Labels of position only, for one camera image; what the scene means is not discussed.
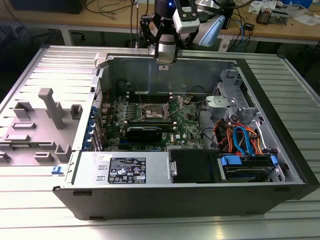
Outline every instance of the side panel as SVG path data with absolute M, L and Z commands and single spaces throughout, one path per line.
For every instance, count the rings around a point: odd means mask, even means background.
M 76 218 L 142 219 L 261 215 L 304 186 L 53 189 Z
M 295 141 L 286 129 L 286 126 L 281 121 L 279 115 L 272 106 L 270 100 L 268 99 L 267 95 L 265 94 L 264 90 L 257 81 L 255 75 L 251 71 L 246 61 L 244 59 L 238 59 L 237 61 L 248 82 L 249 86 L 247 87 L 252 89 L 256 100 L 259 102 L 262 111 L 268 119 L 272 129 L 278 137 L 295 170 L 298 172 L 303 182 L 307 184 L 307 187 L 302 192 L 292 198 L 298 200 L 302 199 L 319 188 L 319 181 L 312 172 L 307 161 L 305 160 Z

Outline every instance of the motherboard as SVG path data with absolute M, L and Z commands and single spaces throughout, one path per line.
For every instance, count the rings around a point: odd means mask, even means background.
M 103 124 L 107 152 L 167 152 L 203 149 L 191 96 L 115 96 Z

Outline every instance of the black plastic cover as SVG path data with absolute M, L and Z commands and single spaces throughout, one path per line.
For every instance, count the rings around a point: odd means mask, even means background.
M 218 160 L 214 150 L 173 149 L 169 151 L 169 161 L 176 165 L 174 183 L 221 183 Z

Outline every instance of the desk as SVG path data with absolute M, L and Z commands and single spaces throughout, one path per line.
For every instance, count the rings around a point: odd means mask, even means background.
M 5 8 L 4 0 L 0 0 L 0 21 L 2 25 L 18 27 L 16 22 Z M 100 4 L 117 3 L 116 0 L 100 0 Z M 110 6 L 109 9 L 116 9 L 130 4 L 129 0 L 123 0 L 116 6 Z M 66 14 L 56 12 L 34 12 L 34 11 L 16 11 L 9 6 L 12 13 L 27 27 L 59 29 L 62 32 L 63 40 L 66 45 L 72 46 L 73 41 L 70 31 L 98 31 L 98 32 L 130 32 L 130 7 L 115 12 L 116 19 L 103 16 L 98 13 L 90 12 L 84 9 L 80 14 Z M 96 3 L 91 4 L 90 9 L 97 11 Z M 136 28 L 136 7 L 133 8 L 133 28 Z M 311 5 L 313 11 L 320 12 L 320 6 Z M 146 11 L 146 5 L 140 4 L 139 16 Z M 149 14 L 154 11 L 154 5 L 150 4 Z M 289 19 L 287 25 L 268 24 L 262 25 L 256 23 L 256 14 L 247 13 L 248 7 L 240 9 L 244 19 L 255 25 L 251 40 L 261 42 L 277 42 L 292 44 L 311 44 L 315 45 L 320 40 L 320 25 L 307 26 L 293 19 Z M 237 38 L 239 30 L 234 21 L 231 21 L 229 28 L 221 30 L 218 38 L 222 39 L 220 51 L 226 51 L 230 40 Z
M 254 24 L 254 30 L 251 36 L 252 41 L 274 42 L 287 44 L 311 44 L 316 45 L 320 41 L 320 25 L 307 26 L 301 22 L 289 18 L 287 24 L 258 24 L 256 23 L 256 14 L 248 12 L 249 7 L 239 9 L 241 16 L 247 23 Z M 312 4 L 311 11 L 320 12 L 320 6 Z M 222 41 L 220 49 L 229 44 L 229 41 L 237 38 L 239 29 L 235 21 L 231 21 L 228 29 L 221 30 Z
M 117 0 L 100 0 L 100 5 L 117 3 Z M 129 0 L 123 0 L 115 6 L 106 7 L 105 10 L 114 10 L 130 5 Z M 9 5 L 11 12 L 26 27 L 58 29 L 61 31 L 65 45 L 72 46 L 73 41 L 70 31 L 93 31 L 93 32 L 112 32 L 112 33 L 130 33 L 130 7 L 126 7 L 115 12 L 115 19 L 104 16 L 99 13 L 93 13 L 83 9 L 80 14 L 67 14 L 59 12 L 41 12 L 41 11 L 17 11 Z M 92 3 L 89 9 L 98 11 L 97 3 Z M 139 19 L 145 14 L 146 4 L 139 5 Z M 154 5 L 150 4 L 148 14 L 154 12 Z M 137 7 L 133 7 L 132 28 L 136 32 L 136 14 Z M 20 27 L 20 24 L 14 20 L 5 7 L 4 0 L 0 0 L 0 22 L 1 25 Z

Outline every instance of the black computer case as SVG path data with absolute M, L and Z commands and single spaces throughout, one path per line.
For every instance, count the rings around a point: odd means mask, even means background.
M 87 0 L 9 0 L 15 10 L 79 14 Z

